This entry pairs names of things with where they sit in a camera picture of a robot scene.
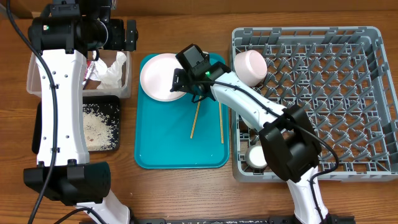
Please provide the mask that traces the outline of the wooden chopstick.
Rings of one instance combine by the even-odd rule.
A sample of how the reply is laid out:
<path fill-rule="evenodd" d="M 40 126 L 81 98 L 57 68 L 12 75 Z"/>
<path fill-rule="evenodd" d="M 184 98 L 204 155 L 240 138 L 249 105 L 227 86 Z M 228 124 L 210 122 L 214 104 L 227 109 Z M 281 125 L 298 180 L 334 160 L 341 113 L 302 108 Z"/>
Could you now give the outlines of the wooden chopstick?
<path fill-rule="evenodd" d="M 194 117 L 193 124 L 192 124 L 192 130 L 191 130 L 191 133 L 190 133 L 190 139 L 193 139 L 193 135 L 194 135 L 195 127 L 196 127 L 196 123 L 197 123 L 197 118 L 198 118 L 198 112 L 200 110 L 200 105 L 201 105 L 201 101 L 199 101 L 197 103 L 197 108 L 196 108 L 196 111 L 195 111 L 195 117 Z"/>
<path fill-rule="evenodd" d="M 220 139 L 221 143 L 224 144 L 224 133 L 223 133 L 223 115 L 222 115 L 222 105 L 218 103 L 219 121 L 220 121 Z"/>

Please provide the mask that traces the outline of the large white plate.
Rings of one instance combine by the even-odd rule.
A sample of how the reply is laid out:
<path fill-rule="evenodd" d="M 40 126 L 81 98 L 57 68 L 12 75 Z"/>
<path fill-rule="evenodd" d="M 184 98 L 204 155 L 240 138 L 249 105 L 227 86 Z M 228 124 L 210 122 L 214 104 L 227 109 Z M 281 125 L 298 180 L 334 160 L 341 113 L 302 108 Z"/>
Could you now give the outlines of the large white plate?
<path fill-rule="evenodd" d="M 182 69 L 175 54 L 158 54 L 150 58 L 140 73 L 140 84 L 144 92 L 154 100 L 169 102 L 185 95 L 182 91 L 170 91 L 174 70 Z"/>

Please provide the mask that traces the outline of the white bowl with food residue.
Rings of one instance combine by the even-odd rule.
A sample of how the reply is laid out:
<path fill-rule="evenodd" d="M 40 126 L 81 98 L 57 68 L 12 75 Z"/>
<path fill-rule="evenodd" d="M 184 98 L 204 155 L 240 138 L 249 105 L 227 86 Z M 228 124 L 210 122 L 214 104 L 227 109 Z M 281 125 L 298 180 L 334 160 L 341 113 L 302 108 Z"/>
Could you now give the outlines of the white bowl with food residue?
<path fill-rule="evenodd" d="M 256 86 L 267 75 L 266 61 L 258 51 L 238 53 L 233 63 L 235 73 L 247 86 Z"/>

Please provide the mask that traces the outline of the white napkin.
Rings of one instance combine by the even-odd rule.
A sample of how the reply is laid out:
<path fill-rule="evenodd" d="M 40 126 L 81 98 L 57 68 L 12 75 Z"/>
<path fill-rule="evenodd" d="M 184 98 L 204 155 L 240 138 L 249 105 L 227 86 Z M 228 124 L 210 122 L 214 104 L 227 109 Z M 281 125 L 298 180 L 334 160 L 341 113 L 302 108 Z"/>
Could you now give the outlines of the white napkin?
<path fill-rule="evenodd" d="M 97 61 L 92 61 L 94 63 L 94 69 L 90 75 L 90 79 L 100 82 L 96 88 L 98 90 L 121 88 L 123 65 L 126 60 L 127 57 L 124 52 L 117 52 L 116 60 L 110 67 L 100 58 Z"/>

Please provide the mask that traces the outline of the small white cup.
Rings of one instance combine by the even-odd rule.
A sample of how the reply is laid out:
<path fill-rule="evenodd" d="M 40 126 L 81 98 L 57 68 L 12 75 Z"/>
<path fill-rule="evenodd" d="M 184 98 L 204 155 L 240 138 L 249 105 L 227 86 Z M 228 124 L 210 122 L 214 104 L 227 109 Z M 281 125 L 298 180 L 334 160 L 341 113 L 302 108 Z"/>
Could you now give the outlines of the small white cup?
<path fill-rule="evenodd" d="M 267 167 L 262 146 L 260 145 L 249 147 L 245 153 L 245 160 L 248 166 L 254 169 L 263 169 Z"/>

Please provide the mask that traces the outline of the red snack wrapper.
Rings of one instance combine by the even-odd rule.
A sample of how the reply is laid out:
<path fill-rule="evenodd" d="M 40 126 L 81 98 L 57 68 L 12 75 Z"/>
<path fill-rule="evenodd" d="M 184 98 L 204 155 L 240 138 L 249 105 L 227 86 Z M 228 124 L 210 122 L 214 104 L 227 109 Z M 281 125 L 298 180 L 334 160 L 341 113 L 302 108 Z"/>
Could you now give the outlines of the red snack wrapper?
<path fill-rule="evenodd" d="M 87 68 L 86 68 L 84 79 L 82 82 L 83 87 L 86 86 L 87 80 L 90 78 L 90 75 L 94 69 L 94 63 L 91 60 L 88 60 L 86 64 L 87 64 Z"/>

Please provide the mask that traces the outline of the shallow grey-white bowl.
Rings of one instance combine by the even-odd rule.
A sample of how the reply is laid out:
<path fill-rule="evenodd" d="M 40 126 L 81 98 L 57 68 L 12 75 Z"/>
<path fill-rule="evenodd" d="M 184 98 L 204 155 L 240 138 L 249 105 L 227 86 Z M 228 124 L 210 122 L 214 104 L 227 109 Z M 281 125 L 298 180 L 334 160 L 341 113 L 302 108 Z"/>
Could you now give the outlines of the shallow grey-white bowl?
<path fill-rule="evenodd" d="M 244 124 L 249 128 L 249 129 L 253 129 L 255 131 L 258 131 L 258 120 L 254 119 L 254 118 L 249 118 L 246 119 L 244 116 L 240 116 L 242 121 L 244 122 Z"/>

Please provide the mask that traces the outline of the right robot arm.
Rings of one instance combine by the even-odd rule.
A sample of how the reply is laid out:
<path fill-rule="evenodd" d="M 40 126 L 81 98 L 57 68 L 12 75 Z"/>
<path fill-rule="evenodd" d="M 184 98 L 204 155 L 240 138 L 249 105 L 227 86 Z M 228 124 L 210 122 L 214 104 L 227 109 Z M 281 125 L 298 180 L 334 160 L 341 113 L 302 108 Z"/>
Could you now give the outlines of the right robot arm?
<path fill-rule="evenodd" d="M 248 81 L 254 65 L 248 63 L 232 70 L 222 62 L 210 62 L 210 56 L 196 44 L 190 44 L 176 56 L 171 91 L 182 91 L 210 98 L 237 112 L 259 135 L 262 154 L 271 171 L 286 181 L 294 201 L 294 217 L 299 223 L 323 223 L 328 217 L 317 177 L 322 140 L 299 105 L 287 108 L 253 90 Z"/>

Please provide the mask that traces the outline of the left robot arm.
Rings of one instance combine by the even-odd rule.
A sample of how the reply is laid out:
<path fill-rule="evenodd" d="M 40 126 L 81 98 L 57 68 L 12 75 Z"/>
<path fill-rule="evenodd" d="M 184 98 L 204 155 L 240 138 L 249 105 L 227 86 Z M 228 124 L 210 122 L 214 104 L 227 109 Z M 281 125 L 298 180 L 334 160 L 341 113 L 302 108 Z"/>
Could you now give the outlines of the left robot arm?
<path fill-rule="evenodd" d="M 24 183 L 40 198 L 86 212 L 96 223 L 134 223 L 111 191 L 106 162 L 90 162 L 83 130 L 83 78 L 88 52 L 134 51 L 134 20 L 111 17 L 114 1 L 54 1 L 29 27 L 25 42 L 41 81 L 41 138 Z"/>

